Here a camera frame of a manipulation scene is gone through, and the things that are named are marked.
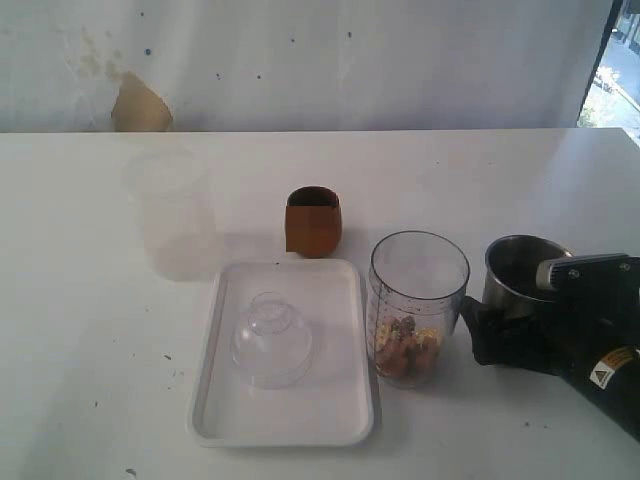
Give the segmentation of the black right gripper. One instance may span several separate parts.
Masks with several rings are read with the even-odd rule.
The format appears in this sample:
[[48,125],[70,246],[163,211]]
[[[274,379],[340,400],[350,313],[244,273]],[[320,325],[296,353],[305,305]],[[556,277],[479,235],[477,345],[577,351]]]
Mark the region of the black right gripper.
[[[534,317],[509,319],[504,310],[470,296],[462,302],[461,316],[478,364],[550,369],[549,345]],[[619,370],[639,359],[639,302],[614,304],[554,295],[549,316],[549,334],[601,390],[607,389]]]

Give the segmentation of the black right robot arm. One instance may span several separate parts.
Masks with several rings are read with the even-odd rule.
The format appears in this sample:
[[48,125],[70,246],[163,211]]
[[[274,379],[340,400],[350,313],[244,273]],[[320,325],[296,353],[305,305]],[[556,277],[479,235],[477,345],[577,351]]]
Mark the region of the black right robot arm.
[[633,438],[639,436],[639,259],[624,253],[541,262],[550,303],[509,319],[464,299],[461,314],[480,365],[562,378]]

